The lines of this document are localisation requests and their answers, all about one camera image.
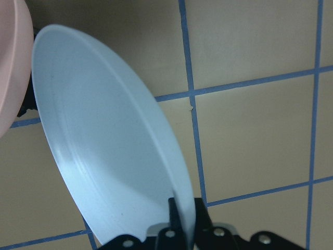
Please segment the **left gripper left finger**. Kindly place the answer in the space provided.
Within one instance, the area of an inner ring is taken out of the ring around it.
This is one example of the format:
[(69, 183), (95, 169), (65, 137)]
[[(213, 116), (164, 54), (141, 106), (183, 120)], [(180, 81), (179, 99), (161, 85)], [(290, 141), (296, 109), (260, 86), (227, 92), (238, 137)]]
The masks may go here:
[(168, 203), (169, 222), (151, 226), (144, 241), (130, 234), (122, 234), (99, 249), (187, 249), (186, 235), (175, 199), (169, 198)]

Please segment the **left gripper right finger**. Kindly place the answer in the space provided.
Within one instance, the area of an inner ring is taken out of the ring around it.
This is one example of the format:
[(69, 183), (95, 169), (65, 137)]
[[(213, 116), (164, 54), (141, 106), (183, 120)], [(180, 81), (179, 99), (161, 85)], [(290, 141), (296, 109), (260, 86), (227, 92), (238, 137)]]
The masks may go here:
[(245, 240), (232, 225), (213, 223), (202, 198), (195, 198), (195, 207), (194, 243), (198, 249), (303, 249), (270, 231), (259, 231)]

